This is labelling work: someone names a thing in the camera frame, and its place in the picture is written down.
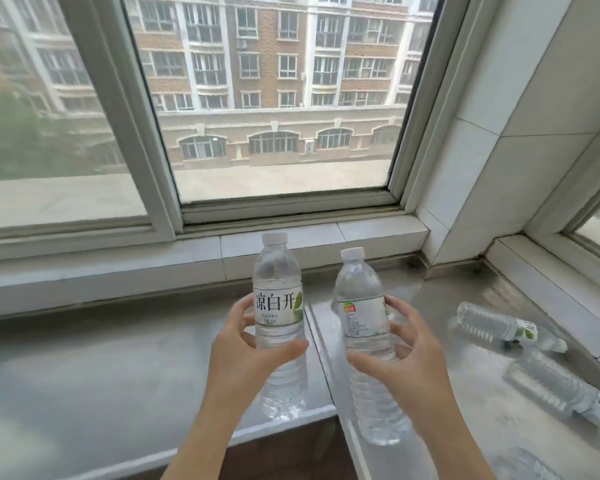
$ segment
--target empty plastic bottle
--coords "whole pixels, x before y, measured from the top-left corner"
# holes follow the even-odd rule
[[[538,398],[559,410],[576,411],[600,426],[600,391],[565,369],[535,347],[524,351],[512,364],[518,371],[512,377],[526,378],[522,383]]]
[[[533,322],[492,312],[466,301],[458,306],[455,325],[487,342],[497,339],[520,344],[523,347],[533,344],[544,351],[567,352],[567,343],[547,329]]]
[[[387,362],[397,361],[382,284],[365,263],[365,250],[345,249],[340,256],[344,265],[336,279],[335,297],[346,347]],[[411,429],[411,421],[387,388],[353,367],[349,379],[362,436],[376,445],[398,443]]]
[[[300,265],[287,249],[286,232],[262,235],[264,249],[253,268],[256,347],[267,349],[304,339]],[[294,419],[305,409],[306,355],[277,368],[260,392],[264,414]]]
[[[498,480],[562,480],[558,473],[536,455],[519,447],[512,448],[506,458],[493,466]]]

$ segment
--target person's left arm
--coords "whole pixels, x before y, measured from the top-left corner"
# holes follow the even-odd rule
[[[244,331],[254,325],[253,315],[244,314],[252,305],[252,294],[238,300],[218,332],[211,347],[200,411],[162,480],[218,478],[229,440],[264,382],[280,365],[297,359],[309,346],[307,340],[293,340],[256,350],[254,336]]]

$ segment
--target brick building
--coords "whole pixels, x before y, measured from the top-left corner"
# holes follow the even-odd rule
[[[391,158],[436,3],[125,0],[174,169]],[[0,0],[0,72],[121,166],[56,0]]]

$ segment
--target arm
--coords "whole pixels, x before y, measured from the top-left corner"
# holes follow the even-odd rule
[[[224,452],[242,414],[269,375],[280,365],[300,357],[308,347],[306,340],[292,340],[256,350],[255,338],[244,331],[255,323],[253,314],[244,314],[252,304],[252,294],[236,302],[218,332],[211,347],[200,411],[162,480],[218,478]]]
[[[392,322],[391,332],[410,347],[396,345],[398,363],[360,352],[348,352],[349,362],[387,386],[426,443],[440,480],[496,480],[458,408],[440,342],[414,307],[385,298],[409,319]]]

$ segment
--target gray countertop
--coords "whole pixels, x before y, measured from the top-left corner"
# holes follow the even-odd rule
[[[442,341],[457,400],[488,460],[521,446],[564,480],[600,479],[598,428],[558,416],[504,380],[513,354],[447,330],[460,301],[546,317],[488,269],[424,281],[389,263],[379,271],[386,291],[412,302]],[[255,403],[232,443],[338,414],[361,479],[436,478],[416,434],[396,447],[374,447],[358,434],[340,322],[330,309],[333,280],[332,271],[305,279],[307,412],[270,421]],[[1,323],[0,480],[104,480],[166,464],[199,408],[212,340],[247,290],[241,283]],[[600,371],[577,347],[570,354],[571,365],[600,386]]]

